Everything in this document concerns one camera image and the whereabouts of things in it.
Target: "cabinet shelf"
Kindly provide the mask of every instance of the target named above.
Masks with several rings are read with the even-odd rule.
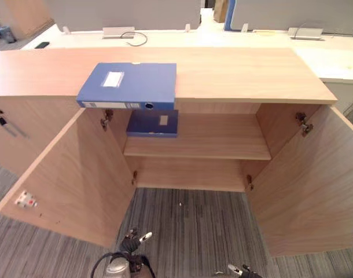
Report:
[[[177,138],[128,137],[126,156],[270,160],[255,115],[179,114]]]
[[[139,158],[137,187],[245,192],[239,161]]]

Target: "light wood laminate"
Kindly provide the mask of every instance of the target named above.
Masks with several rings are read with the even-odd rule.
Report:
[[[0,202],[0,213],[103,246],[116,239],[134,194],[124,156],[102,111],[81,108]],[[23,190],[38,205],[14,204]]]
[[[176,99],[174,108],[179,113],[256,114],[260,105],[260,103],[206,103]]]
[[[0,165],[22,175],[79,110],[74,97],[0,97],[8,122],[28,136],[13,137],[0,125]]]
[[[322,106],[247,191],[272,256],[353,246],[353,126]]]
[[[27,38],[53,23],[43,0],[0,0],[0,26],[9,26],[17,39]]]
[[[233,159],[138,158],[137,187],[244,192]]]
[[[132,113],[131,109],[113,109],[112,120],[108,123],[108,130],[110,130],[117,140],[119,147],[124,151],[127,140],[126,129],[128,127],[129,119]]]
[[[0,52],[0,96],[76,96],[99,62],[176,63],[176,99],[331,104],[290,49],[117,47]]]
[[[310,118],[318,108],[319,105],[316,104],[265,103],[260,106],[256,117],[272,158],[300,129],[296,113],[304,112]],[[244,176],[250,175],[252,178],[269,164],[269,161],[255,160],[240,162]]]
[[[269,160],[255,115],[180,114],[177,138],[128,137],[126,156]]]

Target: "smartphone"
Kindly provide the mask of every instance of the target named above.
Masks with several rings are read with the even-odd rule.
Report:
[[[44,48],[44,47],[46,47],[48,44],[49,44],[49,42],[41,42],[40,44],[37,45],[36,49]]]

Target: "white label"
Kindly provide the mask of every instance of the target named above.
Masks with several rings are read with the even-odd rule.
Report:
[[[125,103],[91,103],[83,101],[85,107],[89,108],[126,108]]]
[[[105,82],[102,87],[120,87],[121,81],[123,80],[124,72],[108,72]]]
[[[167,126],[167,120],[168,120],[169,116],[168,115],[162,115],[160,116],[160,126]]]
[[[132,109],[138,109],[141,107],[139,103],[127,103],[126,106],[127,108],[132,108]]]

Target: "gray carpet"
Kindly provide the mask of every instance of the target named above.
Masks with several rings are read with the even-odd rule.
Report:
[[[0,200],[16,180],[0,167]],[[138,189],[119,237],[134,226],[154,233],[139,252],[157,277],[211,277],[227,272],[229,262],[250,265],[264,277],[353,275],[352,249],[271,259],[243,193]],[[0,278],[89,277],[107,251],[0,216]],[[96,277],[103,277],[104,267]]]

